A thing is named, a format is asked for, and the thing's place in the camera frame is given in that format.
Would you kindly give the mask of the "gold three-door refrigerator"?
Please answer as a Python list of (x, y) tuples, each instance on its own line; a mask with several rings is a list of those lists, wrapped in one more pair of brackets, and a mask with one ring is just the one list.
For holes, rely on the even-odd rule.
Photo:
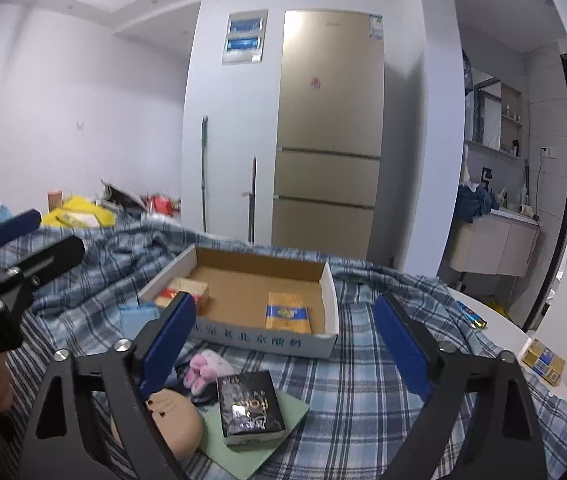
[(366, 257), (384, 104), (379, 15), (285, 12), (272, 242)]

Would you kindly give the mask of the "grey folded bag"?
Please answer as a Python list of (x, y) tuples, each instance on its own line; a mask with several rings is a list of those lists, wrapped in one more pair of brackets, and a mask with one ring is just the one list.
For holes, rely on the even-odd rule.
[(101, 203), (125, 214), (141, 216), (147, 209), (142, 199), (130, 192), (118, 188), (112, 183), (102, 181)]

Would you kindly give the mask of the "blue lighter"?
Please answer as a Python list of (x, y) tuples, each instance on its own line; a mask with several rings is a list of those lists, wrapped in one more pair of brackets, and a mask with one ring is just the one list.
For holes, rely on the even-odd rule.
[(481, 318), (481, 316), (478, 315), (477, 312), (474, 312), (474, 310), (470, 309), (468, 306), (466, 306), (466, 304), (459, 300), (456, 301), (456, 306), (461, 312), (462, 316), (466, 318), (473, 330), (485, 330), (485, 328), (487, 327), (487, 322), (484, 318)]

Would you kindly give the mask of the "bathroom wall shelf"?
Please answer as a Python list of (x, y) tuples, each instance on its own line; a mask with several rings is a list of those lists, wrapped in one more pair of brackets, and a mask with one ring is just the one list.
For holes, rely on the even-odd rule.
[(523, 93), (496, 76), (470, 66), (466, 73), (465, 140), (520, 158), (523, 150)]

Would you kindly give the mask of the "blue tissue pack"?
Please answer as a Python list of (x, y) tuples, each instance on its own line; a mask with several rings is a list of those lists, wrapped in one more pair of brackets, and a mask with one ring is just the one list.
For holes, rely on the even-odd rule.
[(137, 337), (147, 323), (160, 315), (155, 304), (122, 304), (119, 309), (122, 337), (131, 340)]

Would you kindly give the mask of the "wall electrical panel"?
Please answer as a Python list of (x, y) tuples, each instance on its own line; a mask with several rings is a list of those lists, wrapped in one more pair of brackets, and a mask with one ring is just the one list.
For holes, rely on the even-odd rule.
[(222, 55), (223, 65), (261, 63), (267, 10), (230, 13)]

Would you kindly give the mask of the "red white cigarette pack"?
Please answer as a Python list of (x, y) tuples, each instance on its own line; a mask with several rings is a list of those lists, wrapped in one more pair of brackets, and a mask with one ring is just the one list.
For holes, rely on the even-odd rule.
[(194, 298), (196, 310), (206, 305), (210, 297), (208, 284), (191, 278), (173, 278), (169, 285), (164, 287), (160, 294), (154, 298), (159, 308), (166, 308), (178, 294), (188, 294)]

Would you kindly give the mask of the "blue plaid cloth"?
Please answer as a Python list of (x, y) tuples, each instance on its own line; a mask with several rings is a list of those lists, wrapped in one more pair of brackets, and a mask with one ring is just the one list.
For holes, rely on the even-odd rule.
[[(38, 388), (54, 352), (106, 351), (121, 337), (120, 309), (190, 246), (253, 252), (253, 246), (199, 234), (159, 220), (84, 230), (82, 263), (38, 293), (22, 320), (22, 346), (8, 354), (14, 437), (8, 457), (18, 465)], [(392, 294), (433, 337), (476, 356), (498, 347), (463, 318), (446, 286), (369, 262), (328, 261), (338, 300), (340, 333), (324, 360), (226, 348), (243, 372), (268, 370), (274, 385), (305, 402), (302, 424), (259, 470), (262, 479), (377, 479), (392, 462), (422, 408), (381, 339), (373, 304)]]

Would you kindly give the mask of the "red snack bag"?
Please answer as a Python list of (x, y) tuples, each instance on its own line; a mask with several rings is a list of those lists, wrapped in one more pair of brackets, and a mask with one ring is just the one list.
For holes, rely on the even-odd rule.
[(174, 200), (174, 198), (164, 194), (142, 195), (142, 203), (144, 203), (146, 211), (151, 212), (151, 214), (162, 214), (162, 216), (171, 218), (180, 214), (180, 200)]

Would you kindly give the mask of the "yellow cigarette pack on table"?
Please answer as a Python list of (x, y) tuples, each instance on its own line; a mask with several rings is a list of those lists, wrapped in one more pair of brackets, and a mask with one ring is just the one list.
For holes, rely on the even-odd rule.
[(521, 361), (547, 384), (556, 387), (561, 383), (565, 359), (558, 356), (538, 339), (533, 339), (523, 351)]

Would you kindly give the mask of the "yellow plastic bag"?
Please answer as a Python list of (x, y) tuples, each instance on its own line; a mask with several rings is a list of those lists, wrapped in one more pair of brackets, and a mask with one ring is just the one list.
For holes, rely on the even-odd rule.
[(60, 228), (97, 229), (111, 228), (116, 215), (81, 196), (72, 196), (42, 219), (43, 226)]

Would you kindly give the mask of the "blue clothes pile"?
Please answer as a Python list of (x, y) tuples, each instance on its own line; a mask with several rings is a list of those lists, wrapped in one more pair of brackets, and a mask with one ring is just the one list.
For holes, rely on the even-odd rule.
[(487, 216), (492, 210), (498, 210), (499, 203), (492, 191), (483, 185), (462, 183), (458, 187), (454, 218), (472, 223), (475, 219)]

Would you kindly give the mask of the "shallow cardboard box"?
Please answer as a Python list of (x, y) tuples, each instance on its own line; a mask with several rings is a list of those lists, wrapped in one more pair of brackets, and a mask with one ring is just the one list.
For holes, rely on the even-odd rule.
[[(138, 294), (152, 302), (177, 278), (208, 285), (198, 307), (192, 337), (240, 349), (327, 359), (340, 334), (338, 299), (326, 262), (279, 258), (248, 252), (187, 247)], [(270, 294), (301, 298), (308, 310), (308, 334), (266, 326)]]

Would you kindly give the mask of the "beige bathroom vanity cabinet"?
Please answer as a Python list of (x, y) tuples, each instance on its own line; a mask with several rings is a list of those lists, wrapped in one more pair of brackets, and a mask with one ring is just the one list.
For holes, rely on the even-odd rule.
[(492, 210), (472, 222), (455, 220), (444, 261), (459, 273), (523, 278), (538, 235), (536, 222), (509, 211)]

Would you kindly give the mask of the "beige round plush cushion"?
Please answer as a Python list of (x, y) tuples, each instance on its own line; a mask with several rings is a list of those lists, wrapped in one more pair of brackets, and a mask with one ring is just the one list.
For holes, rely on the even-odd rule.
[(186, 396), (162, 389), (146, 401), (146, 408), (177, 460), (195, 455), (203, 434), (203, 419)]

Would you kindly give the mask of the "yellow blue cigarette pack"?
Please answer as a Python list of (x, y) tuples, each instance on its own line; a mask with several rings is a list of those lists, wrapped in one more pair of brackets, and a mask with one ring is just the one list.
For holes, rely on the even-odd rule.
[(288, 292), (270, 292), (265, 309), (265, 328), (312, 334), (311, 320), (303, 298)]

